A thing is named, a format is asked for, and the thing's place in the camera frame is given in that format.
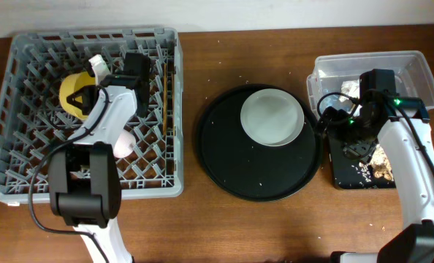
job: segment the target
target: clear plastic bin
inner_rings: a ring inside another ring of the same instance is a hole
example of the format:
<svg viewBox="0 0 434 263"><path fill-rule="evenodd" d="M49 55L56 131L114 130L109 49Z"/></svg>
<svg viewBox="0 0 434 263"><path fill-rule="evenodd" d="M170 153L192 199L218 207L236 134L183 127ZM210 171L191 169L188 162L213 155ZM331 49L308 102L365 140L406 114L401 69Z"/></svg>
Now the clear plastic bin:
<svg viewBox="0 0 434 263"><path fill-rule="evenodd" d="M320 56L315 61L313 74L308 76L308 98L311 110L316 111L318 100L325 94L340 91L342 83L358 80L372 69L392 69L395 73L396 90L401 96L419 97L427 110L434 109L434 79L428 63L419 51L395 51ZM337 96L326 98L320 110L333 106L350 110L351 102L339 102Z"/></svg>

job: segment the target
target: yellow object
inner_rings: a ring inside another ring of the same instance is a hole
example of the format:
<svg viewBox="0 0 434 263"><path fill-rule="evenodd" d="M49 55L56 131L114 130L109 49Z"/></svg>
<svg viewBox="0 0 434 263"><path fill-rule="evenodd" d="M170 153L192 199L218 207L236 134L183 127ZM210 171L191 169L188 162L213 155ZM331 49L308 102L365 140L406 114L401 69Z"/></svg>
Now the yellow object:
<svg viewBox="0 0 434 263"><path fill-rule="evenodd" d="M85 85L95 85L95 77L89 76L87 72L81 72L67 76L59 88L59 102L63 110L80 120L85 120L88 116L83 115L81 109L69 104L66 98L74 92L79 91ZM76 101L83 102L80 97L76 98Z"/></svg>

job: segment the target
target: round plate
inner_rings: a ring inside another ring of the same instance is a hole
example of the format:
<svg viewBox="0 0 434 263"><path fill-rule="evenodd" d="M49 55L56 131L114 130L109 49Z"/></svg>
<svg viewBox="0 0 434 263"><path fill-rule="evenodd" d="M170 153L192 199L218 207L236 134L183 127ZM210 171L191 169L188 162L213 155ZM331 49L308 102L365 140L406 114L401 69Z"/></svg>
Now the round plate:
<svg viewBox="0 0 434 263"><path fill-rule="evenodd" d="M300 103L292 95L266 88L245 100L240 119L246 134L255 142L282 146L300 134L304 115Z"/></svg>
<svg viewBox="0 0 434 263"><path fill-rule="evenodd" d="M251 84L215 99L197 125L196 149L209 178L236 197L266 202L288 197L303 188L321 164L322 141L313 131L316 119L297 99L305 114L302 131L292 142L269 147L243 130L240 111L257 91L275 88Z"/></svg>

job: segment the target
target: wooden surface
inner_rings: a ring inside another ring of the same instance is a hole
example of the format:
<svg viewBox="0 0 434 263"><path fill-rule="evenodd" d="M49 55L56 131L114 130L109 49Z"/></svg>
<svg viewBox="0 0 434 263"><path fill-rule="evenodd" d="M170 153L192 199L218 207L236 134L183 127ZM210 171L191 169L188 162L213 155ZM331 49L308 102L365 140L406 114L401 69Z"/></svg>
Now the wooden surface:
<svg viewBox="0 0 434 263"><path fill-rule="evenodd" d="M118 221L137 262L323 262L314 258L378 251L399 233L397 192L335 189L327 153L315 178L292 197L255 203L230 196L199 165L194 127L212 99L246 81L285 88L308 103L306 77L321 55L420 50L434 76L434 26L193 33L180 40L185 188L177 198L123 201ZM0 87L9 41L0 39ZM430 115L434 142L434 110ZM37 212L45 224L64 227L48 205L37 205ZM0 203L0 262L90 258L79 237L42 232L26 205Z"/></svg>

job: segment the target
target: black round tray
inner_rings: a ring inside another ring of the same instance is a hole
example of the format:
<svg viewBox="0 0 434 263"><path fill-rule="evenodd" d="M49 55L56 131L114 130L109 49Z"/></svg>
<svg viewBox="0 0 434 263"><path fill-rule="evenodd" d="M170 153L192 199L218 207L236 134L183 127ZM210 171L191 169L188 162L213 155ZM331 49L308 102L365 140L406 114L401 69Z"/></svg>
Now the black round tray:
<svg viewBox="0 0 434 263"><path fill-rule="evenodd" d="M230 194L257 202L282 199L299 191L316 174L322 158L322 140L313 131L316 118L296 96L305 125L294 141L269 147L245 133L241 107L251 94L265 88L280 89L250 84L220 95L197 127L197 155L209 177Z"/></svg>

